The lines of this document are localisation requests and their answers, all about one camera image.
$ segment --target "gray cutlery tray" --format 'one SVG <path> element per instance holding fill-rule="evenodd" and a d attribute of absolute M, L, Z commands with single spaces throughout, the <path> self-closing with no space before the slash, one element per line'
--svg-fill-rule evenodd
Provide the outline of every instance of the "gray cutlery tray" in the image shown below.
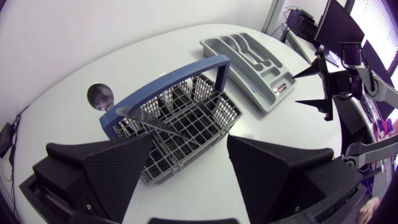
<path fill-rule="evenodd" d="M 296 81 L 289 70 L 263 45 L 246 33 L 233 33 L 200 41 L 207 57 L 231 59 L 228 76 L 265 113 L 270 112 Z"/>

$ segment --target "desk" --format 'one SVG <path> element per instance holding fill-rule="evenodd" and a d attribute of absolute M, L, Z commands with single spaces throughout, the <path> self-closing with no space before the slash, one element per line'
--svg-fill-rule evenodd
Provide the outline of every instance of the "desk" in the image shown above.
<path fill-rule="evenodd" d="M 246 32 L 266 46 L 293 74 L 308 63 L 292 49 L 258 31 L 232 25 L 203 25 L 169 32 L 115 51 L 81 68 L 34 101 L 21 118 L 15 161 L 17 209 L 24 223 L 43 223 L 18 186 L 33 174 L 32 166 L 47 156 L 48 142 L 81 144 L 108 138 L 86 99 L 88 87 L 105 83 L 114 91 L 115 104 L 161 73 L 205 58 L 200 39 Z M 215 80 L 215 71 L 205 75 Z M 332 148 L 340 155 L 338 116 L 331 122 L 316 108 L 295 100 L 323 97 L 321 80 L 297 80 L 293 91 L 264 115 L 231 81 L 224 89 L 243 113 L 230 133 L 245 138 L 304 149 Z M 249 223 L 238 181 L 228 157 L 226 138 L 174 177 L 160 185 L 137 184 L 125 223 L 146 223 L 150 217 L 211 220 L 234 217 Z"/>

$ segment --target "gray plastic basket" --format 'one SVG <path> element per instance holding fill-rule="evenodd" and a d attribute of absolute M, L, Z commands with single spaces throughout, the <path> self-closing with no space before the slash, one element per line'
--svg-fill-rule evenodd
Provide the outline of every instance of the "gray plastic basket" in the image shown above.
<path fill-rule="evenodd" d="M 215 89 L 215 84 L 206 76 L 194 75 L 140 106 L 190 140 L 129 118 L 120 117 L 112 126 L 118 138 L 152 133 L 155 147 L 141 174 L 143 183 L 151 184 L 168 179 L 217 143 L 238 120 L 241 116 L 238 107 L 224 92 Z"/>

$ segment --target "window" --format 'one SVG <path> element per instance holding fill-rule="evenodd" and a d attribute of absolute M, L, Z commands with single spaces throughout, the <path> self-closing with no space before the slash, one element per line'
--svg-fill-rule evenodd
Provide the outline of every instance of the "window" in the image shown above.
<path fill-rule="evenodd" d="M 398 50 L 398 35 L 390 15 L 382 0 L 355 0 L 351 17 L 358 23 L 386 70 L 394 61 Z M 398 71 L 391 76 L 392 83 L 398 89 Z M 392 122 L 398 119 L 395 109 L 389 116 Z"/>

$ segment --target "person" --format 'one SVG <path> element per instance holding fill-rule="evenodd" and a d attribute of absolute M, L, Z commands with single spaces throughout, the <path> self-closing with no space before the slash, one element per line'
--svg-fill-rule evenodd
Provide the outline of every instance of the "person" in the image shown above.
<path fill-rule="evenodd" d="M 361 209 L 356 216 L 355 222 L 356 224 L 368 223 L 368 221 L 372 218 L 372 215 L 377 210 L 380 205 L 380 200 L 378 197 L 373 197 Z"/>

